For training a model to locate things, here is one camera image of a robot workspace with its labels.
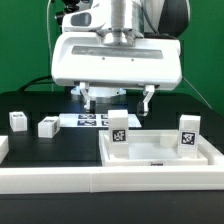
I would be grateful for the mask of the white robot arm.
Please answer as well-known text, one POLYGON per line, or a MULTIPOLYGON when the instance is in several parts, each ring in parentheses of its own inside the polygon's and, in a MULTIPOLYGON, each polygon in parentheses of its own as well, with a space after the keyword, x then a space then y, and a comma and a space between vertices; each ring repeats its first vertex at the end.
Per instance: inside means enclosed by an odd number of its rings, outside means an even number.
POLYGON ((88 9, 63 16, 52 78, 76 87, 90 113, 99 97, 141 89, 145 116, 154 92, 182 79, 178 36, 189 21, 189 0, 91 0, 88 9))

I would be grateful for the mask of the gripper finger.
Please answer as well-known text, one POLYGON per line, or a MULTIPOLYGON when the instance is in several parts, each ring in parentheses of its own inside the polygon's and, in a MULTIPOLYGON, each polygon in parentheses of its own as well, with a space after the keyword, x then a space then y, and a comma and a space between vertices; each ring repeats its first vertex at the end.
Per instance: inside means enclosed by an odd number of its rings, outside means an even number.
POLYGON ((137 105, 137 113, 140 116, 146 116, 149 112, 149 102, 155 93, 154 85, 146 85, 143 90, 144 99, 137 105))
POLYGON ((94 113, 95 112, 95 100, 92 99, 88 93, 89 84, 86 82, 81 82, 79 84, 79 89, 80 89, 81 95, 83 96, 84 101, 85 101, 85 105, 84 105, 85 110, 89 113, 94 113))

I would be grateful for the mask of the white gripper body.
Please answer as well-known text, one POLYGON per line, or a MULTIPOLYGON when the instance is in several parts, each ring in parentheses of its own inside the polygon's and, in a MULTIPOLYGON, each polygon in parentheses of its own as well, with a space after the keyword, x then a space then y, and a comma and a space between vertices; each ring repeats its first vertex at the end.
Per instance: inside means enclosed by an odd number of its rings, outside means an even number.
POLYGON ((140 8, 91 8, 67 14, 52 58, 60 86, 174 89, 182 78, 180 42, 143 36, 140 8))

